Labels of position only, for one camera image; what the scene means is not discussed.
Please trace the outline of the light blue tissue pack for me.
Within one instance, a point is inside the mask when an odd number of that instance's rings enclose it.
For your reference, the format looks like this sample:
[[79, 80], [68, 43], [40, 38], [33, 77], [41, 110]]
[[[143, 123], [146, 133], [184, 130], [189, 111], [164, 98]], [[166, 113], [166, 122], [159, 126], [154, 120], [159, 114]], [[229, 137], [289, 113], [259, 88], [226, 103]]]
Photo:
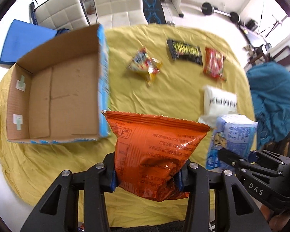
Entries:
[[245, 115], [220, 115], [216, 120], [205, 168], [208, 170], [229, 169], [230, 166], [218, 158], [220, 149], [229, 150], [247, 159], [252, 148], [258, 123]]

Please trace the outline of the orange snack bag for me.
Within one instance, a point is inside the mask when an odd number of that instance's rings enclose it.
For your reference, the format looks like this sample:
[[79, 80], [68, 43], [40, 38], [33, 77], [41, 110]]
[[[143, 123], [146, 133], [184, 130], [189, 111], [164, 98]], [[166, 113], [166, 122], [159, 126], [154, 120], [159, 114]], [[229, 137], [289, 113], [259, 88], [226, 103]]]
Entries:
[[189, 196], [173, 177], [188, 161], [210, 127], [190, 120], [105, 111], [116, 135], [115, 171], [119, 187], [162, 202]]

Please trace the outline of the white tissue pack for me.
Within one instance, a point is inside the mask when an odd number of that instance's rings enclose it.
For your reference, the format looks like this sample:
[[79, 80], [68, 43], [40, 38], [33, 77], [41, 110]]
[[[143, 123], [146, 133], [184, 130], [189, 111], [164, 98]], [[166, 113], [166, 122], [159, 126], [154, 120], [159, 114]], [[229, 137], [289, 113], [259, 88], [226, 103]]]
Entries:
[[217, 87], [206, 85], [204, 91], [204, 114], [198, 119], [201, 124], [216, 127], [220, 115], [237, 112], [237, 95]]

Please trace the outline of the red floral snack bag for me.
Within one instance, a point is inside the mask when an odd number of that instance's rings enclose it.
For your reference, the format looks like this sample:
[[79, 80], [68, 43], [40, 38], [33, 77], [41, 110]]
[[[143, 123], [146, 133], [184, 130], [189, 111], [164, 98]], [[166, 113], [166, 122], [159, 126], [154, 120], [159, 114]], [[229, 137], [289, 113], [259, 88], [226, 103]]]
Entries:
[[206, 47], [203, 73], [212, 79], [227, 81], [224, 77], [224, 60], [225, 57], [219, 51]]

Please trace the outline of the black shoe shine wipes pack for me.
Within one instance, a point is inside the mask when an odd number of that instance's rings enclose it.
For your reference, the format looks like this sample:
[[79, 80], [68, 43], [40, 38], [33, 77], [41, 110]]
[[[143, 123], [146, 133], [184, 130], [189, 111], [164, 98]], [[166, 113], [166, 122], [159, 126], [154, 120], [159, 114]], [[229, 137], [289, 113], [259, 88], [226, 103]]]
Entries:
[[173, 39], [168, 39], [168, 48], [174, 61], [185, 60], [200, 66], [203, 65], [203, 58], [199, 46], [184, 43]]

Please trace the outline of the colourful yellow snack bag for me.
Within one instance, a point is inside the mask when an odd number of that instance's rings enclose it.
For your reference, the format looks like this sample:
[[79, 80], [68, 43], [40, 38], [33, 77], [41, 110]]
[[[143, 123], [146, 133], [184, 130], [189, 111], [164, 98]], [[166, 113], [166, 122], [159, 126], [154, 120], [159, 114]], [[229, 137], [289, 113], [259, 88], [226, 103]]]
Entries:
[[150, 56], [148, 50], [143, 47], [137, 51], [136, 55], [126, 66], [126, 69], [142, 76], [147, 85], [150, 86], [160, 73], [161, 67], [162, 62]]

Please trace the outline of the teal blanket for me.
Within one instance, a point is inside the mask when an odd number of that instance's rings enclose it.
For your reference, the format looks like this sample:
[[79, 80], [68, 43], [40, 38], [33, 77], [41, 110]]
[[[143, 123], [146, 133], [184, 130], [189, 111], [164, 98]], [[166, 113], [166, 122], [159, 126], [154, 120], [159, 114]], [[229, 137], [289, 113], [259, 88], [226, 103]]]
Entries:
[[248, 78], [257, 127], [257, 149], [290, 132], [290, 72], [276, 62], [252, 67]]

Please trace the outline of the open cardboard box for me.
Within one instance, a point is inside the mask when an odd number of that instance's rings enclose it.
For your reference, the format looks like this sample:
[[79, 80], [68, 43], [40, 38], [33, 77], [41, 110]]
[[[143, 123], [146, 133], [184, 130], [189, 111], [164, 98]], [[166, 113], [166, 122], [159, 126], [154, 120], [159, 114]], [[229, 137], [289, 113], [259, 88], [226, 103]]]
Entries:
[[8, 141], [53, 144], [107, 137], [108, 63], [101, 24], [54, 37], [20, 58], [7, 99]]

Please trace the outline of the dark blue cloth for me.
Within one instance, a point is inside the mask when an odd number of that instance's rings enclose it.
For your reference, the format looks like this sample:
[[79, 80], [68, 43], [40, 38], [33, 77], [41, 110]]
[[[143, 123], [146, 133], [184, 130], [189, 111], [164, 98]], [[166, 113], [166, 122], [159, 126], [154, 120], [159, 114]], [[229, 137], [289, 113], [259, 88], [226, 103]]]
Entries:
[[55, 36], [59, 36], [59, 35], [62, 35], [62, 34], [64, 34], [64, 33], [67, 33], [67, 32], [70, 32], [70, 30], [69, 30], [68, 28], [61, 28], [61, 29], [58, 29], [58, 30], [56, 31]]

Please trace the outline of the black blue weight bench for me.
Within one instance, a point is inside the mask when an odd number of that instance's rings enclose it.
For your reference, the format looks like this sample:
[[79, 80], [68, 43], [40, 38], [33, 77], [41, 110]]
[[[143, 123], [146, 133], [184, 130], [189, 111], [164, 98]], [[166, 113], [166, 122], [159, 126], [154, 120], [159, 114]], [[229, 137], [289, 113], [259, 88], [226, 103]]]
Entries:
[[166, 24], [160, 0], [143, 0], [143, 13], [149, 24]]

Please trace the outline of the blue foam mat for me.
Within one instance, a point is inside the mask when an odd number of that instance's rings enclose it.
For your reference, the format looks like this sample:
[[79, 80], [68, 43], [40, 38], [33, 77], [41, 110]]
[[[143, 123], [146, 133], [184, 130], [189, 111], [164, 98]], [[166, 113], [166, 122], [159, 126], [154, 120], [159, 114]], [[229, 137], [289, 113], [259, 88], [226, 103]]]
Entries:
[[4, 41], [0, 65], [14, 65], [22, 56], [55, 37], [57, 31], [14, 19]]

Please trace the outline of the left white padded chair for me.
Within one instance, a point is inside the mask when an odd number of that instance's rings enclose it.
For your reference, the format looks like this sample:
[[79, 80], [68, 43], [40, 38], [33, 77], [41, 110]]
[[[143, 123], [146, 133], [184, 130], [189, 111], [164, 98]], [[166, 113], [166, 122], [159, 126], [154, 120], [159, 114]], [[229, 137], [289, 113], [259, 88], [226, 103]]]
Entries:
[[29, 6], [31, 23], [52, 30], [76, 30], [90, 26], [83, 0], [47, 0]]

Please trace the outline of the white padded chair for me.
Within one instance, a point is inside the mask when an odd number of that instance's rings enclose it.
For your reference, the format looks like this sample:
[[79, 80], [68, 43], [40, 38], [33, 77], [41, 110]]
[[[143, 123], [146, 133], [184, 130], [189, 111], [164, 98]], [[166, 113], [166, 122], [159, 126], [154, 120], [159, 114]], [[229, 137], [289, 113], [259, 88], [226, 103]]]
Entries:
[[94, 0], [97, 23], [104, 28], [146, 25], [143, 0]]
[[31, 23], [52, 30], [76, 30], [90, 26], [83, 0], [47, 0], [29, 6]]

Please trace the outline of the right white padded chair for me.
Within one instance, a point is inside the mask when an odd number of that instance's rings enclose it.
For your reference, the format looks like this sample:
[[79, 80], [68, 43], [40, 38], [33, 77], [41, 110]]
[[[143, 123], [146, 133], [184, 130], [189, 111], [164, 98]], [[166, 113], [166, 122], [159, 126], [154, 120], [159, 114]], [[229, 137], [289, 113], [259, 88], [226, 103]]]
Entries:
[[97, 23], [104, 28], [146, 25], [143, 0], [94, 0]]

